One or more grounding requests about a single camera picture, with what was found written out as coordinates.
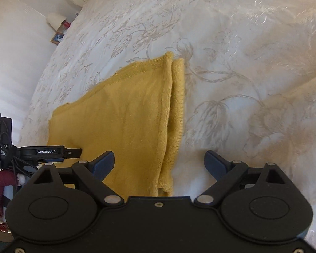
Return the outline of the red bottle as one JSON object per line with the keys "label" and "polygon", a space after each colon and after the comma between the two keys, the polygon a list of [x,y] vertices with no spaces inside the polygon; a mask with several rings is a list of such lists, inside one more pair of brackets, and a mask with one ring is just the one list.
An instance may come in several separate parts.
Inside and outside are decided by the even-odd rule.
{"label": "red bottle", "polygon": [[67,22],[66,20],[64,20],[64,21],[62,22],[62,25],[63,25],[66,29],[68,29],[71,24],[70,24],[69,22]]}

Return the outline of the white bedside lamp left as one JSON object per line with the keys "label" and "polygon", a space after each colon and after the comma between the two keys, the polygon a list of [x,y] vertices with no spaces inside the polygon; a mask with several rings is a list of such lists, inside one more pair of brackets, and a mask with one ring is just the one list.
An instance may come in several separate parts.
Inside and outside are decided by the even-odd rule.
{"label": "white bedside lamp left", "polygon": [[49,13],[46,20],[54,30],[57,30],[66,20],[66,17],[58,13]]}

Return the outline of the mustard yellow knit sweater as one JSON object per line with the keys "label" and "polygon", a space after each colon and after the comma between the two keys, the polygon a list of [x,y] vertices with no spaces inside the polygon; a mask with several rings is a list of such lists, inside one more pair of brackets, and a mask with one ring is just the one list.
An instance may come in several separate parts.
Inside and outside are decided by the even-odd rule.
{"label": "mustard yellow knit sweater", "polygon": [[123,198],[171,196],[183,127],[184,61],[167,52],[58,107],[48,144],[81,148],[83,160],[112,151],[115,166],[104,183]]}

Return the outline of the white floral bedspread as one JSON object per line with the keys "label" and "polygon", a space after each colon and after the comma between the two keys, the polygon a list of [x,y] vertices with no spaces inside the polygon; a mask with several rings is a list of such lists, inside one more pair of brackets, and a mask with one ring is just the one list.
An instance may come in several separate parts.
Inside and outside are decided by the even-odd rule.
{"label": "white floral bedspread", "polygon": [[57,107],[167,51],[185,62],[175,194],[213,183],[207,150],[276,163],[313,207],[316,248],[316,0],[89,0],[38,82],[20,143],[46,144]]}

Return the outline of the wooden picture frame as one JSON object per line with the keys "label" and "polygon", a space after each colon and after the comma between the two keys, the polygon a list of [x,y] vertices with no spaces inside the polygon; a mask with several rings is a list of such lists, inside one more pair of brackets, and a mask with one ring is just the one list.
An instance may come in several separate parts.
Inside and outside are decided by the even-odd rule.
{"label": "wooden picture frame", "polygon": [[63,37],[64,37],[63,33],[56,32],[51,39],[51,43],[58,45],[62,41]]}

